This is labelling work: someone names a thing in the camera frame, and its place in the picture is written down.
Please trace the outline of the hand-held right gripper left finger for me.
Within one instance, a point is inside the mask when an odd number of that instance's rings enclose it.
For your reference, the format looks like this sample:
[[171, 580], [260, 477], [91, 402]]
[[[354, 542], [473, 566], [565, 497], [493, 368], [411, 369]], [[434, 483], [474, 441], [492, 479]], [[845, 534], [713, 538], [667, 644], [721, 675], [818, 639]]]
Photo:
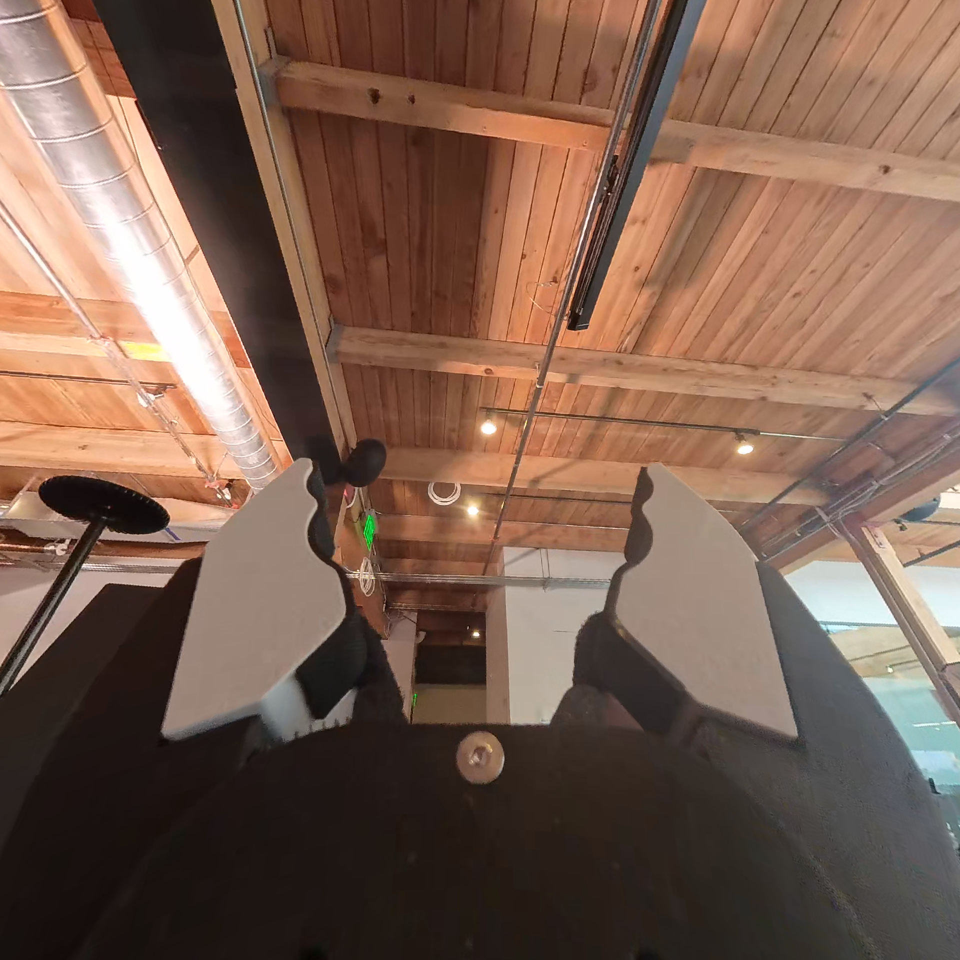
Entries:
[[333, 550], [322, 473], [309, 459], [224, 523], [201, 560], [164, 738], [255, 718], [290, 741], [351, 721], [368, 643]]

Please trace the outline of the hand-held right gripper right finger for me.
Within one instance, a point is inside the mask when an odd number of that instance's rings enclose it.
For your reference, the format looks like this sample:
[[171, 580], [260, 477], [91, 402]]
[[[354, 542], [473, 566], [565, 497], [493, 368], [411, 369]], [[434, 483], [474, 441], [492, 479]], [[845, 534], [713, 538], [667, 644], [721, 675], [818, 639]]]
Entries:
[[674, 741], [708, 721], [795, 741], [758, 562], [730, 523], [667, 467], [645, 466], [623, 556], [576, 640], [574, 688]]

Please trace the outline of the black floor lamp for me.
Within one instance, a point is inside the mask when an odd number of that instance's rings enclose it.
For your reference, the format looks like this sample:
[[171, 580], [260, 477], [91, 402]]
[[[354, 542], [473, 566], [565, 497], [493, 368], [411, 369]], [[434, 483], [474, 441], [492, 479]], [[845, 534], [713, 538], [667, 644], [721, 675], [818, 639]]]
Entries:
[[102, 534], [109, 530], [135, 536], [150, 535], [162, 531], [170, 523], [169, 512], [157, 500], [100, 478], [54, 476], [40, 484], [38, 496], [47, 508], [86, 526], [6, 654], [1, 668], [2, 694], [14, 685]]

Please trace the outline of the black lighting track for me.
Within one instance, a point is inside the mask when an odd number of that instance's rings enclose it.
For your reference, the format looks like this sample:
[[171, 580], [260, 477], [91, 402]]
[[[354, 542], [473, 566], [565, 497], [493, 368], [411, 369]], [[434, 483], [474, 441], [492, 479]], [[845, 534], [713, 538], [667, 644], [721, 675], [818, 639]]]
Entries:
[[567, 320], [571, 331], [586, 330], [594, 317], [705, 6], [705, 1], [667, 2], [656, 38], [644, 57], [626, 140], [618, 150], [599, 222], [573, 294]]

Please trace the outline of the wooden support post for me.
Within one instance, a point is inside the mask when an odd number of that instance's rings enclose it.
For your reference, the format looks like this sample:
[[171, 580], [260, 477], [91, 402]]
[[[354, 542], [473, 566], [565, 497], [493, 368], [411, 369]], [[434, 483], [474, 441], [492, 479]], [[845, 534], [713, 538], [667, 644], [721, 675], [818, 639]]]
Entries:
[[842, 521], [841, 527], [927, 675], [958, 688], [958, 647], [909, 578], [886, 535], [857, 514]]

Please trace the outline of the silver ceiling duct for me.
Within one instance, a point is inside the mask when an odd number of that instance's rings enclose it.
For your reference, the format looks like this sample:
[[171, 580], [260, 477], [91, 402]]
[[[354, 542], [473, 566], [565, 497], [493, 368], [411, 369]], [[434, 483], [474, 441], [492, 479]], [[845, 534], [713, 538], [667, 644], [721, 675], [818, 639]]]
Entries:
[[2, 94], [253, 493], [279, 472], [234, 362], [59, 2], [1, 3]]

